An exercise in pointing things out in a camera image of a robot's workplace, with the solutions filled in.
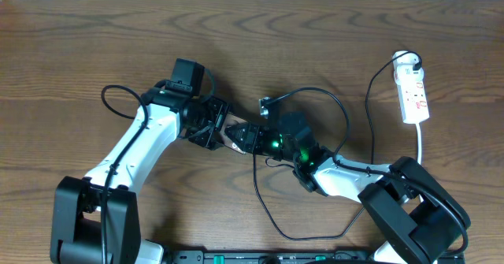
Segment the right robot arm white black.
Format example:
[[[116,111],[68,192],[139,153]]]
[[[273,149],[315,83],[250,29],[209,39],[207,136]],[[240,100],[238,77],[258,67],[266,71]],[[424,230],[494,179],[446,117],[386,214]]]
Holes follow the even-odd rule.
[[[223,135],[238,152],[289,166],[309,192],[360,203],[386,238],[371,258],[389,263],[438,263],[468,247],[468,214],[415,159],[366,164],[344,158],[314,139],[303,113],[270,125],[228,115]]]

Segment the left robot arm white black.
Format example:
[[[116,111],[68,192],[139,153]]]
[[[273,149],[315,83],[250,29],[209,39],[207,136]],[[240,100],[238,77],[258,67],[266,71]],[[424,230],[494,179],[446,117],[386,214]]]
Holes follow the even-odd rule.
[[[136,95],[139,108],[116,146],[84,177],[56,188],[50,240],[53,263],[170,263],[167,249],[141,236],[138,194],[165,149],[178,139],[222,147],[229,105],[201,93],[211,72],[177,59],[170,78]]]

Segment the white power strip red switches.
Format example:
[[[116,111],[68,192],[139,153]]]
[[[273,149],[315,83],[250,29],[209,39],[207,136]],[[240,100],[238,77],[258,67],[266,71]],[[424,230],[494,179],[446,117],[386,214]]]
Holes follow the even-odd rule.
[[[394,80],[398,89],[402,120],[406,124],[420,124],[429,119],[424,88],[424,70],[420,57],[406,50],[393,54]]]

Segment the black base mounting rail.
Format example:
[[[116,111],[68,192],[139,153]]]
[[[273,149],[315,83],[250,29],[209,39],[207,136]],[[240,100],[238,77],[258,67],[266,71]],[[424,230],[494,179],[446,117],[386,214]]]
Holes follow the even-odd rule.
[[[162,264],[377,264],[367,251],[171,251]]]

